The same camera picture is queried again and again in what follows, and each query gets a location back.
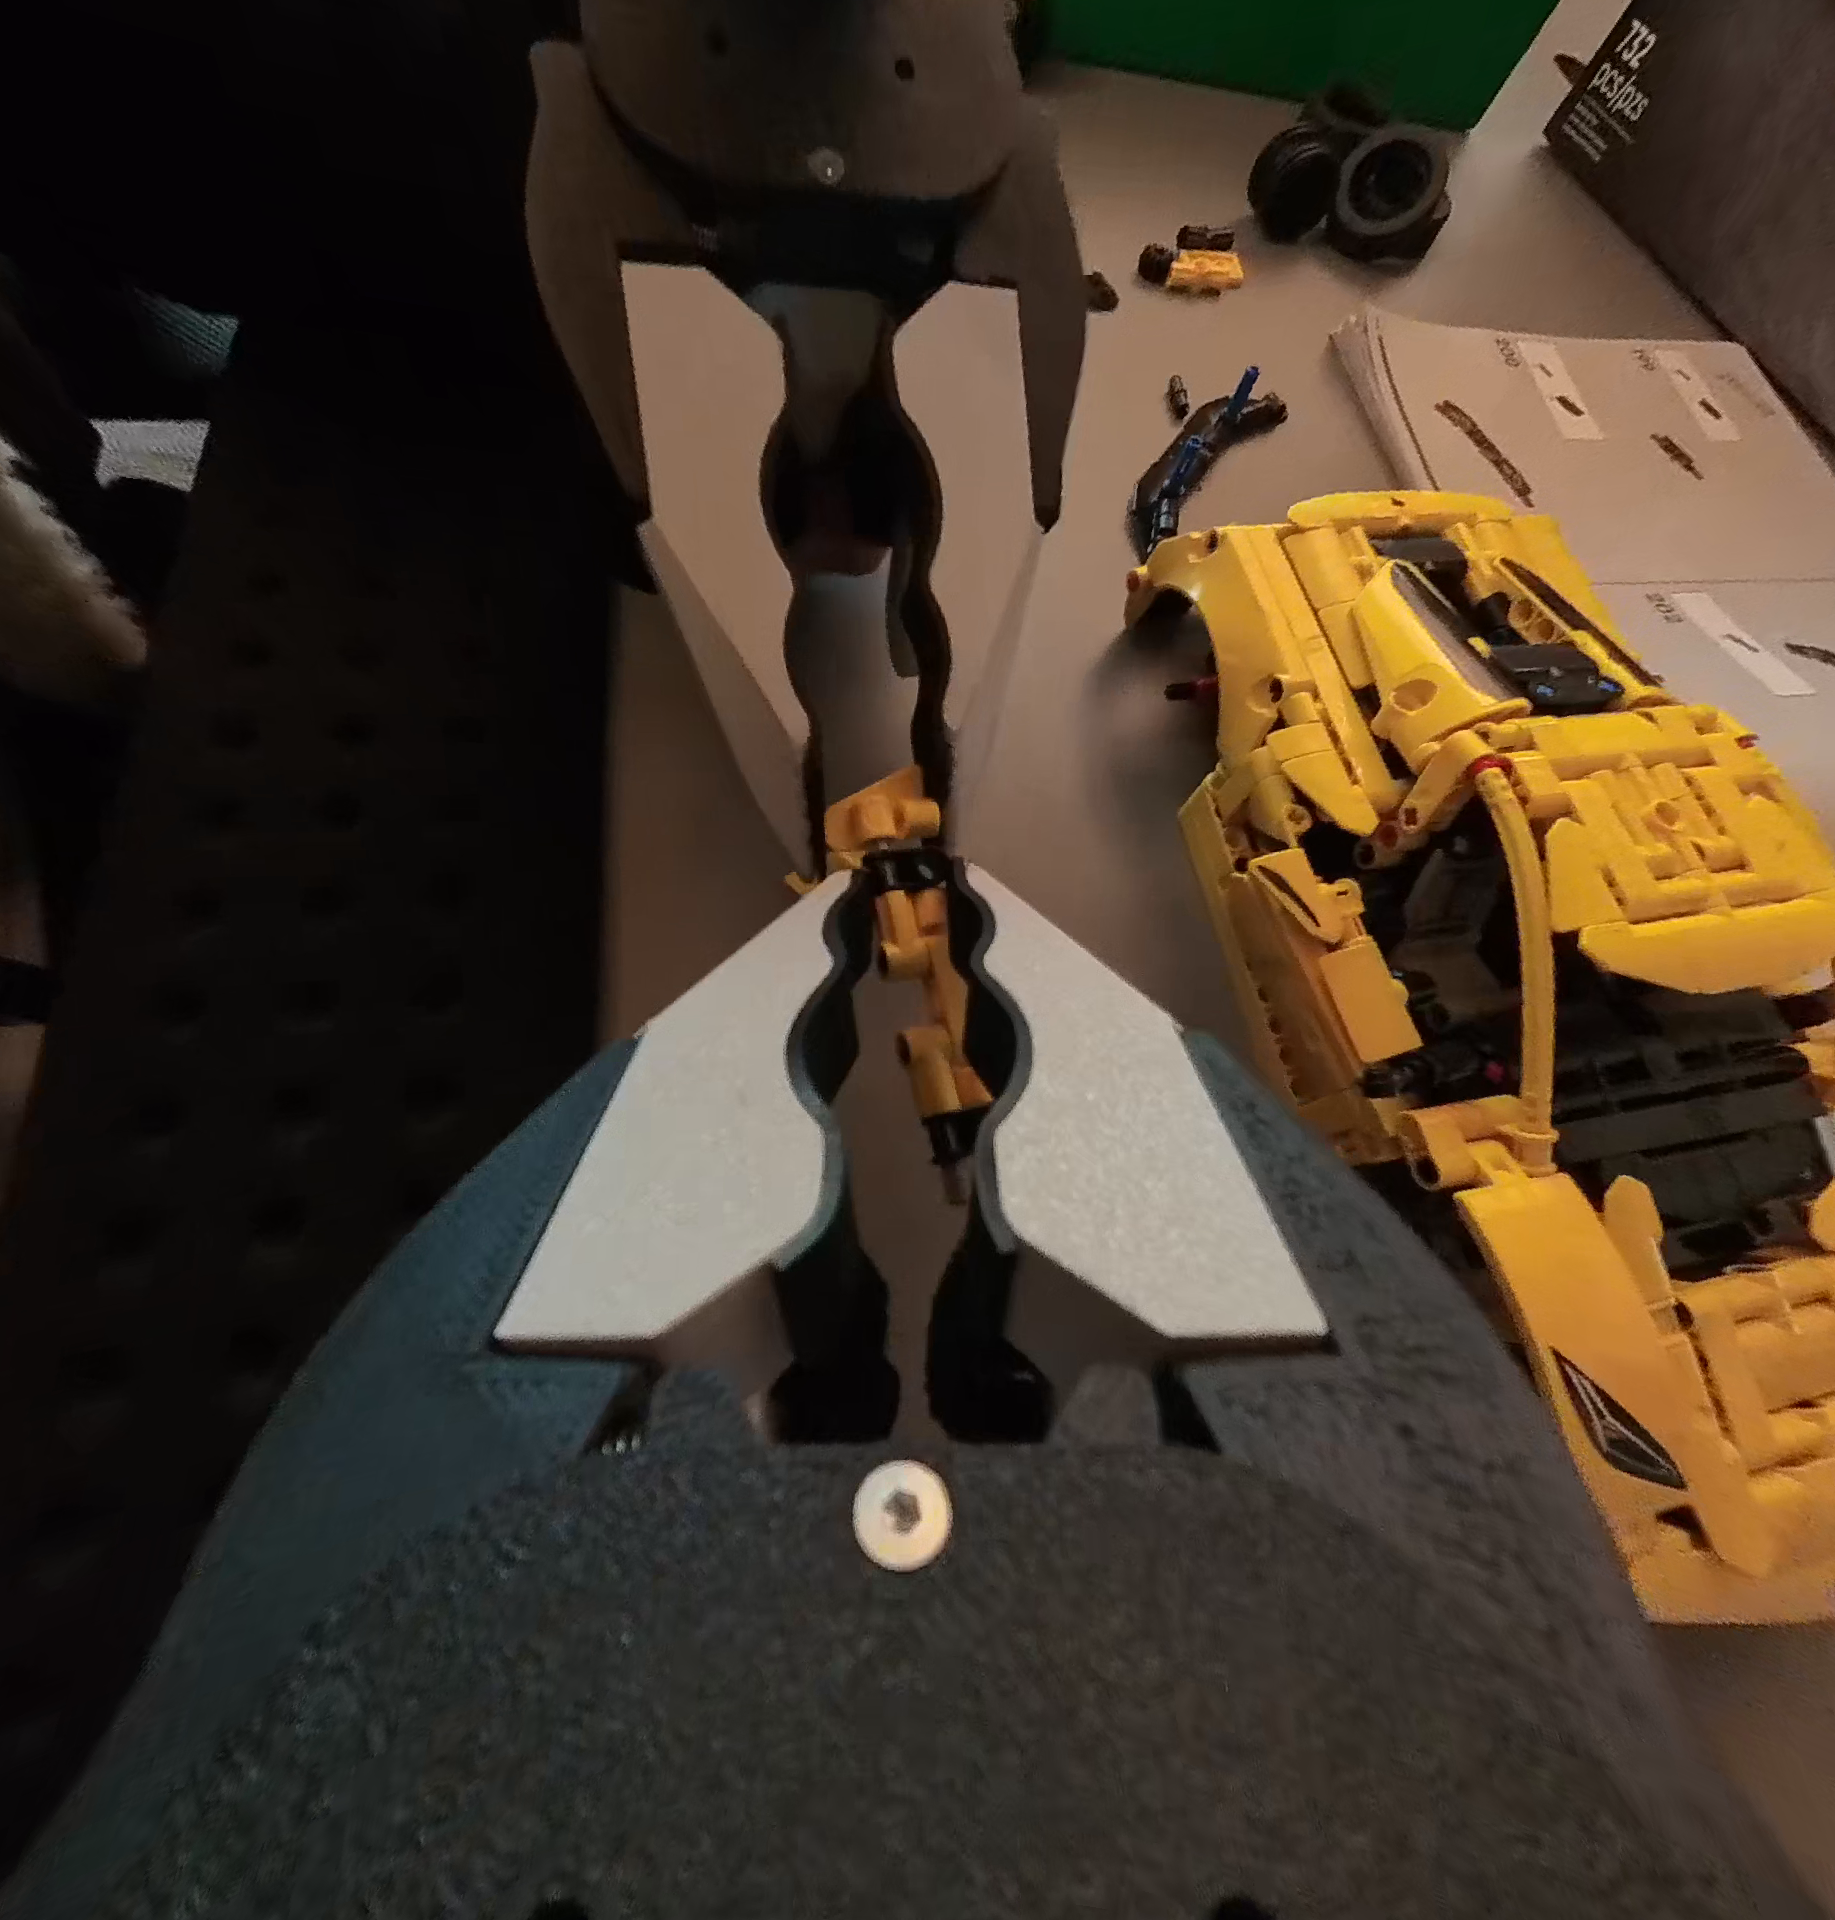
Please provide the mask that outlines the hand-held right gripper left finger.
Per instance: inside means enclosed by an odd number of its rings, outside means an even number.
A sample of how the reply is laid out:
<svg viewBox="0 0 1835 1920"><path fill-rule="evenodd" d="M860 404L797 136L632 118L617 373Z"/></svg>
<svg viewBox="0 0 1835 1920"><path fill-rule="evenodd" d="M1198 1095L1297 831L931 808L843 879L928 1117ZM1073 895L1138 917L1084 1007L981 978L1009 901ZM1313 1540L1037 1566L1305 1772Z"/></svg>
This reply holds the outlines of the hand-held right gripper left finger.
<svg viewBox="0 0 1835 1920"><path fill-rule="evenodd" d="M830 876L648 1019L500 1313L498 1341L781 1341L760 1284L826 1225L830 1101L791 1046L847 956Z"/></svg>

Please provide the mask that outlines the black perforated panel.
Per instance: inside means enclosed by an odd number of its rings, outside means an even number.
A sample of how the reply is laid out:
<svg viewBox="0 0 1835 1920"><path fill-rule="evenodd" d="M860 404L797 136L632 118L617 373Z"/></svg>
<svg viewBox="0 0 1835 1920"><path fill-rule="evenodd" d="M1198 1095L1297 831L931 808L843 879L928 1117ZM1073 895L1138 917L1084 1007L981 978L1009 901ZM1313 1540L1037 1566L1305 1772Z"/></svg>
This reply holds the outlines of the black perforated panel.
<svg viewBox="0 0 1835 1920"><path fill-rule="evenodd" d="M616 531L528 271L239 321L0 1213L0 1885L304 1357L593 1048Z"/></svg>

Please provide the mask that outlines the grey desk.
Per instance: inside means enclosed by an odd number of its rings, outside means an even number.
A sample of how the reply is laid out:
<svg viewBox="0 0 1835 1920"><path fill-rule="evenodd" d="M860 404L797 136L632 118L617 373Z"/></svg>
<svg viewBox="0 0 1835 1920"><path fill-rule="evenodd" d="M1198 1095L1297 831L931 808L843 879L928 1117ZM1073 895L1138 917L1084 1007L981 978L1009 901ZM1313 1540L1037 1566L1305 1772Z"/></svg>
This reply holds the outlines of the grey desk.
<svg viewBox="0 0 1835 1920"><path fill-rule="evenodd" d="M1541 126L1565 92L1560 62L1582 57L1622 4L1553 4L1463 136L1448 234L1412 274L1373 274L1255 242L1240 243L1245 288L1165 300L1126 283L1159 227L1240 207L1240 175L1290 105L1165 77L1046 59L1031 94L1055 118L1087 261L1120 291L1093 316L1073 416L1066 506L1039 548L1021 612L1004 614L1000 673L962 640L973 744L960 828L1053 924L1093 948L1178 1019L1244 1054L1207 930L1176 808L1207 757L1161 681L1184 670L1184 637L1118 639L1128 547L1120 507L1134 467L1164 439L1169 373L1232 376L1261 359L1290 419L1263 449L1235 452L1207 483L1216 512L1263 516L1336 481L1380 481L1383 452L1338 371L1328 331L1366 300L1439 324L1527 325L1560 333L1701 338L1664 274L1560 178ZM905 707L887 670L837 684L837 653L861 648L876 579L812 573L789 645L812 669L818 716L856 723L858 751L895 745ZM738 747L681 647L679 622L620 588L611 670L611 825L605 853L600 1031L624 1035L775 917L787 854L775 831L738 817ZM867 775L858 751L833 773ZM938 1261L960 1228L923 1165L903 1068L889 1056L894 993L860 1007L863 1054L837 1110L856 1122L856 1195L866 1248L889 1287L889 1357L919 1369ZM1654 1632L1679 1703L1725 1778L1835 1916L1835 1626L1671 1629Z"/></svg>

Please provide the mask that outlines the small yellow black brick piece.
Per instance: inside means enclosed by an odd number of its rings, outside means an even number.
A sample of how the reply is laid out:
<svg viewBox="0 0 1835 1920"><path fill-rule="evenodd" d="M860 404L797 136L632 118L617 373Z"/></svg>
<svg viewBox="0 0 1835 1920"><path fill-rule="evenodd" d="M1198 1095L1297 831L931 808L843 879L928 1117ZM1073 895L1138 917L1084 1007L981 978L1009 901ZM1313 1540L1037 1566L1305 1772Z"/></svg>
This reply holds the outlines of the small yellow black brick piece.
<svg viewBox="0 0 1835 1920"><path fill-rule="evenodd" d="M1182 224L1173 242L1144 243L1138 279L1159 291L1217 297L1245 283L1232 224Z"/></svg>

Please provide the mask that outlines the yellow beam with black pin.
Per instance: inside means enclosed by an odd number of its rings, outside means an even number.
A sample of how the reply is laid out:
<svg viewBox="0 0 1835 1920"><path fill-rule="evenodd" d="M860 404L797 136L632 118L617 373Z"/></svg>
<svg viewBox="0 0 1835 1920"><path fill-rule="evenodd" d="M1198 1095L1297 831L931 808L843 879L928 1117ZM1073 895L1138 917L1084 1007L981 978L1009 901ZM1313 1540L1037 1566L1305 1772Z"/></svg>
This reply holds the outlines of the yellow beam with black pin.
<svg viewBox="0 0 1835 1920"><path fill-rule="evenodd" d="M971 990L949 947L949 864L928 846L878 841L863 850L861 872L874 894L876 973L923 997L923 1017L895 1032L895 1054L945 1200L967 1207L979 1125L995 1098L965 1050Z"/></svg>

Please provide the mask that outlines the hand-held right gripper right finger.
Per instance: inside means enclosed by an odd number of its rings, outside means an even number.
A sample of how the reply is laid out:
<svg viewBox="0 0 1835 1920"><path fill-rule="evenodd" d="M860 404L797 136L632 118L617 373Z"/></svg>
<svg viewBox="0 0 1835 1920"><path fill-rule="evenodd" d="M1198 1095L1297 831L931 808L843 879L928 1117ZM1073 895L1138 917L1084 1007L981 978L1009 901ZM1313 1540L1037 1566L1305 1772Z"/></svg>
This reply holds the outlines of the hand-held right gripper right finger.
<svg viewBox="0 0 1835 1920"><path fill-rule="evenodd" d="M965 970L1013 1038L978 1144L1004 1339L1029 1360L1298 1349L1328 1320L1186 1032L984 868Z"/></svg>

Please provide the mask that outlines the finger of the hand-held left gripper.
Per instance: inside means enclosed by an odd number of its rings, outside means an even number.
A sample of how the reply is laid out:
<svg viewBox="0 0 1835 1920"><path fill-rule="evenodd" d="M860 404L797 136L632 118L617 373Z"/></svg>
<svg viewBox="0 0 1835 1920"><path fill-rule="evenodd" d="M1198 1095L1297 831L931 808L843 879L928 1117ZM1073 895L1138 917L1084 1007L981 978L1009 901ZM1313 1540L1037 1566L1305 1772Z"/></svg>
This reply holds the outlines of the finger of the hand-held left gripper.
<svg viewBox="0 0 1835 1920"><path fill-rule="evenodd" d="M528 252L545 318L747 797L807 876L824 857L784 659L791 573L760 506L784 401L779 333L708 270L587 52L535 43L529 73Z"/></svg>
<svg viewBox="0 0 1835 1920"><path fill-rule="evenodd" d="M894 622L912 673L911 761L959 839L991 761L1066 457L1089 295L1050 124L1027 124L889 337L905 520Z"/></svg>

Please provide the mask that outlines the car printed cardboard box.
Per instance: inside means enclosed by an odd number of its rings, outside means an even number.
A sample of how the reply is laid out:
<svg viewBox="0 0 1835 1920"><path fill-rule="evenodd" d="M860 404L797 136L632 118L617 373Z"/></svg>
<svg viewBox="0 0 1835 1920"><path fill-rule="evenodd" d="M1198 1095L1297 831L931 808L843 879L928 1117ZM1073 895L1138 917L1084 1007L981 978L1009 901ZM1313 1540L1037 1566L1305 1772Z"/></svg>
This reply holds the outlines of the car printed cardboard box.
<svg viewBox="0 0 1835 1920"><path fill-rule="evenodd" d="M1557 162L1835 447L1835 1L1625 4Z"/></svg>

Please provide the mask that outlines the curved black blue brick piece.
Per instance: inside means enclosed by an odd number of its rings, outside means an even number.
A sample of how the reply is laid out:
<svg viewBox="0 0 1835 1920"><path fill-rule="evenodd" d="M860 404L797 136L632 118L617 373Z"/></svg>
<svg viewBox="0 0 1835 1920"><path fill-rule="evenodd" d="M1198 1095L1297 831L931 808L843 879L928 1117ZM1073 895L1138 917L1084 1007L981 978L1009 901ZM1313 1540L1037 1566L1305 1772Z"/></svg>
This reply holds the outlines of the curved black blue brick piece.
<svg viewBox="0 0 1835 1920"><path fill-rule="evenodd" d="M1169 446L1144 467L1126 504L1126 534L1138 563L1178 536L1184 507L1217 461L1289 422L1289 404L1261 386L1247 366L1225 397L1212 397L1178 416Z"/></svg>

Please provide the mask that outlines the person's fleece-lined jacket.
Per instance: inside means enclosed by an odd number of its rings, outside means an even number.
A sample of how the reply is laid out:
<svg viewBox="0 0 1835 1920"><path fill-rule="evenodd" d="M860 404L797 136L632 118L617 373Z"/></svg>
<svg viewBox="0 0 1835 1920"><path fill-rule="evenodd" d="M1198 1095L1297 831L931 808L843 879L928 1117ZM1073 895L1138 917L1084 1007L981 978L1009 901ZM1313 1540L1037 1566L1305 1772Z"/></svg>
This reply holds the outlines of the person's fleece-lined jacket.
<svg viewBox="0 0 1835 1920"><path fill-rule="evenodd" d="M134 612L0 436L0 679L45 698L90 701L143 662Z"/></svg>

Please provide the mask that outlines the green plastic bin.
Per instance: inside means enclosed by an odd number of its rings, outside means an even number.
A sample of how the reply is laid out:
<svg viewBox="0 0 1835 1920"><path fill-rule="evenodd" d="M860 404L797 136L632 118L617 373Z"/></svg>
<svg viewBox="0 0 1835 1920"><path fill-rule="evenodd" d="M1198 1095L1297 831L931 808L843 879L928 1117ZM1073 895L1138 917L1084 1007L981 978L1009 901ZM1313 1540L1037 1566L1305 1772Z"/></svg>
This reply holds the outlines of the green plastic bin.
<svg viewBox="0 0 1835 1920"><path fill-rule="evenodd" d="M1281 103L1361 84L1400 118L1469 131L1553 1L1034 1L1055 59Z"/></svg>

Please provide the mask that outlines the open instruction booklet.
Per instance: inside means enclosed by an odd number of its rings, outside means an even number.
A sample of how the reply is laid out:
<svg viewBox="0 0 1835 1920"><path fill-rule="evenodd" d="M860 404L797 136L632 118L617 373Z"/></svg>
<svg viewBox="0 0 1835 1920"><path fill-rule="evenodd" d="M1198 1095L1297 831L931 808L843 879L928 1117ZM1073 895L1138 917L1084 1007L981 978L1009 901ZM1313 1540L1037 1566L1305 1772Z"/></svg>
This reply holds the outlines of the open instruction booklet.
<svg viewBox="0 0 1835 1920"><path fill-rule="evenodd" d="M1407 483L1551 519L1632 632L1699 640L1757 705L1835 709L1835 467L1747 348L1383 307L1331 346Z"/></svg>

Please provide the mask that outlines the yellow brick car model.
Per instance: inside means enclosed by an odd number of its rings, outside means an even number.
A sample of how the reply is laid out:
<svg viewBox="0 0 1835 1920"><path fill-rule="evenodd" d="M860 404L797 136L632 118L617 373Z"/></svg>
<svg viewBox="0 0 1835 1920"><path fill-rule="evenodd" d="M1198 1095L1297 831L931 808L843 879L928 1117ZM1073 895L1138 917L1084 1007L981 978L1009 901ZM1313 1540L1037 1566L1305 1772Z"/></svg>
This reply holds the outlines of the yellow brick car model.
<svg viewBox="0 0 1835 1920"><path fill-rule="evenodd" d="M1253 1062L1487 1308L1651 1619L1835 1619L1835 853L1553 520L1169 534L1178 808Z"/></svg>

